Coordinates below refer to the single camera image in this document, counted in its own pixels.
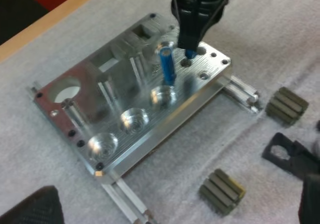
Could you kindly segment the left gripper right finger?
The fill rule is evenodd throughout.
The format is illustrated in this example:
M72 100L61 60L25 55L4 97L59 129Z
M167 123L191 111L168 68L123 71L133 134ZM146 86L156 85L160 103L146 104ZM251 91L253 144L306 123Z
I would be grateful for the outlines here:
M307 175L303 182L298 212L300 224L320 223L320 176Z

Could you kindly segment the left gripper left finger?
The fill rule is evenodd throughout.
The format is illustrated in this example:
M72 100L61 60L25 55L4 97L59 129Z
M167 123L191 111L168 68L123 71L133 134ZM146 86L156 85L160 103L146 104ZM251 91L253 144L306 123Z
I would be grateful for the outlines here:
M44 186L0 216L2 224L63 224L64 214L55 186Z

